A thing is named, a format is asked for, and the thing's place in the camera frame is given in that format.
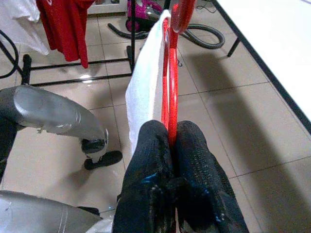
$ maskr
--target white cloth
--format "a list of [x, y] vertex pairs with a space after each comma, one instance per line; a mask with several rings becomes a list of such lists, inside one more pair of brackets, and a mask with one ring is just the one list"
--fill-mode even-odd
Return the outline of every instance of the white cloth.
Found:
[[150, 30], [125, 93], [132, 155], [135, 152], [141, 126], [152, 119], [161, 121], [163, 21], [166, 18], [169, 20], [171, 18], [168, 10], [163, 11], [159, 21]]
[[49, 50], [36, 32], [40, 12], [35, 0], [0, 0], [0, 29], [16, 44], [48, 55]]
[[38, 22], [40, 12], [35, 0], [2, 0], [11, 19], [25, 17], [29, 21]]

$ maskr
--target red handle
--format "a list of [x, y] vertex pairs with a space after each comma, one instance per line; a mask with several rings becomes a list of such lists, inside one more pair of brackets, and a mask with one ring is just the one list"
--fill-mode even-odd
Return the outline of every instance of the red handle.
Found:
[[172, 9], [171, 27], [175, 33], [183, 33], [190, 22], [195, 0], [179, 0]]
[[[168, 28], [167, 19], [163, 22], [164, 32], [164, 63], [163, 63], [163, 96], [162, 96], [162, 122], [169, 132], [169, 144], [172, 148], [177, 136], [178, 113], [178, 65], [177, 41], [178, 34], [187, 28], [194, 9], [195, 0], [180, 0], [172, 9], [171, 27]], [[169, 62], [169, 108], [167, 93], [167, 68]]]

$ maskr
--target beige floor tile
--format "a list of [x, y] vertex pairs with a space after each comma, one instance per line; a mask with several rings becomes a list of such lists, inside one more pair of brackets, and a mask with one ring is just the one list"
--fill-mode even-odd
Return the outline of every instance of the beige floor tile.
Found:
[[177, 50], [177, 58], [178, 58], [178, 94], [179, 95], [187, 95], [192, 93], [197, 93], [194, 82], [192, 80], [191, 75], [185, 65], [185, 62]]
[[113, 105], [125, 104], [125, 91], [131, 77], [109, 79]]
[[[109, 131], [108, 150], [119, 150], [112, 107], [92, 111]], [[3, 189], [49, 198], [73, 206], [116, 206], [124, 176], [123, 162], [95, 171], [83, 168], [86, 159], [77, 138], [26, 128], [17, 133], [4, 175]]]
[[108, 80], [45, 86], [43, 89], [67, 97], [87, 109], [112, 106]]
[[178, 121], [182, 120], [190, 120], [199, 126], [207, 140], [209, 150], [214, 154], [227, 176], [230, 178], [236, 176], [199, 94], [179, 97]]
[[[135, 43], [135, 60], [137, 60], [140, 49], [143, 47], [144, 43], [145, 43], [144, 41], [137, 41]], [[130, 45], [131, 43], [103, 45], [105, 59], [126, 58], [127, 57], [126, 47]], [[106, 67], [108, 75], [131, 73], [131, 68], [128, 61], [106, 63]]]
[[101, 45], [101, 33], [97, 18], [88, 18], [86, 21], [86, 45]]
[[[5, 55], [0, 55], [0, 75], [5, 75], [10, 72], [13, 68], [11, 62], [7, 59]], [[0, 90], [15, 86], [16, 71], [9, 77], [0, 79]]]
[[129, 62], [106, 63], [106, 67], [108, 75], [131, 74], [131, 67]]
[[309, 157], [239, 177], [264, 232], [311, 232], [310, 166]]
[[131, 143], [129, 139], [129, 126], [127, 121], [127, 114], [126, 114], [126, 105], [119, 105], [114, 106], [115, 113], [116, 113], [116, 119], [117, 119], [117, 125], [118, 125], [118, 131], [120, 136], [120, 142], [121, 142], [121, 150], [123, 153], [124, 158], [124, 164], [125, 168], [129, 165], [132, 153], [131, 153]]
[[[204, 5], [206, 5], [206, 8], [208, 8], [210, 11], [215, 10], [215, 7], [210, 2], [206, 2], [202, 0], [198, 0], [196, 2], [196, 7], [204, 6]], [[193, 11], [190, 23], [208, 25], [210, 27], [213, 27], [219, 30], [222, 34], [232, 33], [231, 28], [229, 27], [229, 25], [226, 23], [226, 21], [223, 19], [223, 17], [218, 11], [212, 14], [207, 9], [195, 8]], [[209, 32], [203, 31], [203, 30], [192, 30], [192, 31], [196, 36], [211, 35]]]
[[311, 143], [269, 83], [201, 93], [237, 175], [311, 155]]
[[250, 233], [262, 232], [238, 178], [229, 180]]
[[124, 33], [130, 33], [125, 27], [126, 20], [127, 20], [127, 16], [99, 17], [98, 18], [103, 45], [131, 41], [130, 39], [126, 39], [121, 36], [118, 36], [110, 28], [108, 28], [108, 23], [111, 23], [113, 26], [115, 26], [120, 31]]
[[[103, 60], [104, 54], [102, 50], [102, 46], [88, 46], [88, 60], [89, 61], [97, 61]], [[48, 66], [48, 65], [57, 65], [57, 64], [65, 64], [65, 58], [63, 54], [57, 51], [51, 51], [48, 56], [41, 55], [37, 52], [29, 53], [32, 58], [32, 66]], [[97, 76], [105, 76], [106, 67], [105, 64], [95, 64], [89, 65], [87, 69], [84, 69], [82, 66], [74, 66], [74, 67], [61, 67], [61, 68], [53, 68], [53, 69], [45, 69], [45, 70], [33, 70], [31, 72], [31, 82], [30, 83], [42, 83], [42, 82], [53, 82], [60, 80], [70, 80], [70, 79], [83, 79], [89, 77], [97, 77]], [[17, 81], [20, 82], [20, 75], [17, 75]]]
[[[13, 58], [15, 57], [15, 52], [14, 49], [12, 47], [12, 45], [5, 39], [3, 38], [2, 35], [0, 35], [0, 40], [3, 43], [3, 45], [5, 46], [5, 48], [9, 51], [9, 53], [13, 56]], [[15, 44], [17, 52], [20, 52], [20, 45], [19, 44]], [[0, 50], [0, 57], [1, 56], [5, 56], [4, 52], [2, 50]]]
[[[211, 36], [200, 38], [214, 43]], [[226, 39], [233, 43], [234, 35], [228, 34]], [[203, 49], [184, 38], [179, 39], [178, 48], [199, 92], [267, 82], [242, 45], [230, 58], [222, 50]]]
[[[135, 58], [136, 59], [144, 43], [145, 43], [144, 40], [135, 42]], [[105, 59], [126, 58], [127, 57], [126, 47], [130, 45], [131, 45], [130, 42], [103, 45]]]

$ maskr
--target red shirt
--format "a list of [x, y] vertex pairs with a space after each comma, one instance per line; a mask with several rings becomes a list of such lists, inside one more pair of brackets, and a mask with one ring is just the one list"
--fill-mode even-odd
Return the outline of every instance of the red shirt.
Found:
[[87, 68], [86, 18], [94, 0], [36, 0], [51, 50]]

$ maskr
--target black glove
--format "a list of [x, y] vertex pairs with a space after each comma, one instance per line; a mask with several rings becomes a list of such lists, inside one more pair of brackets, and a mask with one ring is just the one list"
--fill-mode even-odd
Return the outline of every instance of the black glove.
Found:
[[175, 206], [168, 133], [158, 121], [145, 123], [126, 170], [113, 223], [113, 233], [171, 233]]
[[185, 220], [200, 233], [247, 233], [230, 182], [197, 125], [178, 123], [175, 153], [179, 175], [188, 181], [177, 206], [181, 230]]

